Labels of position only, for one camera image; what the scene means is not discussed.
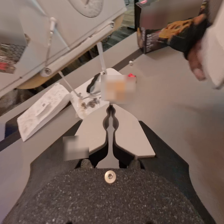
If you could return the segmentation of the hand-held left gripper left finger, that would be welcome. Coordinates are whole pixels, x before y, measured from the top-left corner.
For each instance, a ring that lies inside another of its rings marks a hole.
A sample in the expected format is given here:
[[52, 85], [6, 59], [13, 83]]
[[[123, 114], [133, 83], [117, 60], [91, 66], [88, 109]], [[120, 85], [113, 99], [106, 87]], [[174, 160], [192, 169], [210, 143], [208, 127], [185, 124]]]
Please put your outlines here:
[[104, 147], [108, 140], [107, 128], [109, 105], [104, 105], [84, 118], [75, 134], [76, 146], [92, 155]]

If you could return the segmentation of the black toy set box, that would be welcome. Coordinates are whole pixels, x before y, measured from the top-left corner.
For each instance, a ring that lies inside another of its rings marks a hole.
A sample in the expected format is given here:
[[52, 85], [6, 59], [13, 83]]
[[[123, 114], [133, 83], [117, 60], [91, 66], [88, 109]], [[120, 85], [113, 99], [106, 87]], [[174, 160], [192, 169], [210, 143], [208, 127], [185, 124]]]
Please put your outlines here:
[[135, 3], [137, 42], [144, 54], [171, 47], [182, 53], [208, 26], [207, 0], [142, 0]]

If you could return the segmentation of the clear bag of black parts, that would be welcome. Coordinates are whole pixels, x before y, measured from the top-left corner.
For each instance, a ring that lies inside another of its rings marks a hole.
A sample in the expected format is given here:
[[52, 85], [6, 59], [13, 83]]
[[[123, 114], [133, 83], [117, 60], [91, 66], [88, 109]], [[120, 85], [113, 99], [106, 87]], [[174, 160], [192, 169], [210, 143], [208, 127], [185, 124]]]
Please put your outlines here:
[[100, 99], [101, 97], [95, 97], [89, 100], [88, 102], [85, 102], [84, 99], [79, 99], [76, 103], [77, 108], [75, 109], [75, 117], [80, 119], [86, 118], [89, 114], [99, 108]]

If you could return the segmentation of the person's right hand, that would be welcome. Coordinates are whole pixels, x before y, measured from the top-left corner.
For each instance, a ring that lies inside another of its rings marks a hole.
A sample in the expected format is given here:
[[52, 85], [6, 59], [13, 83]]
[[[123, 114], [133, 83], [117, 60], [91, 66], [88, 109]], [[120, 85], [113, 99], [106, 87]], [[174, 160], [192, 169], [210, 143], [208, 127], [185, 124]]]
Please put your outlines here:
[[188, 61], [189, 68], [196, 77], [197, 80], [203, 81], [206, 79], [206, 75], [203, 71], [203, 52], [202, 52], [202, 40], [198, 40], [187, 54], [185, 58]]

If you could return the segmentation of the white instruction booklet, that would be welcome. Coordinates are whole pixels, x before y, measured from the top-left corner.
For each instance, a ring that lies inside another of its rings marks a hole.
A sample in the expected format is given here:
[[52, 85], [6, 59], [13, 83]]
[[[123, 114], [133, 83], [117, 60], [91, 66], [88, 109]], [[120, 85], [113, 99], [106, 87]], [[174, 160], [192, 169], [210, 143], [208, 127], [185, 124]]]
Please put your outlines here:
[[70, 92], [60, 83], [43, 94], [30, 108], [17, 118], [23, 142], [56, 116], [69, 102]]

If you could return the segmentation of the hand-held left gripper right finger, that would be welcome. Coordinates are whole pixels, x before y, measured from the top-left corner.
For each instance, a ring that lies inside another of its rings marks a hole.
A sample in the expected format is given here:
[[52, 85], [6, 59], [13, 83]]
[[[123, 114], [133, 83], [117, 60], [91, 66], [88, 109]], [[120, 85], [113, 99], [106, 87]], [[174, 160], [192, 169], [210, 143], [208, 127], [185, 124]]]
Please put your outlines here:
[[118, 105], [112, 105], [115, 144], [135, 158], [153, 158], [155, 152], [138, 119]]

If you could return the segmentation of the grey desk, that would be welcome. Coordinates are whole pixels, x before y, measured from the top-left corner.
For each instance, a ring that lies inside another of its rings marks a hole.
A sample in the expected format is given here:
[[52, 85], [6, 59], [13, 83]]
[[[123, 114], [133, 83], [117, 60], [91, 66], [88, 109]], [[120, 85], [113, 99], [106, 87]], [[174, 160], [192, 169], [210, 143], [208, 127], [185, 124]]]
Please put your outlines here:
[[[136, 99], [120, 105], [150, 127], [188, 164], [200, 200], [224, 223], [224, 90], [199, 82], [182, 53], [169, 47], [139, 55], [136, 33], [104, 53], [106, 65], [137, 76]], [[21, 196], [30, 164], [78, 122], [72, 106], [34, 136], [0, 151], [0, 222]]]

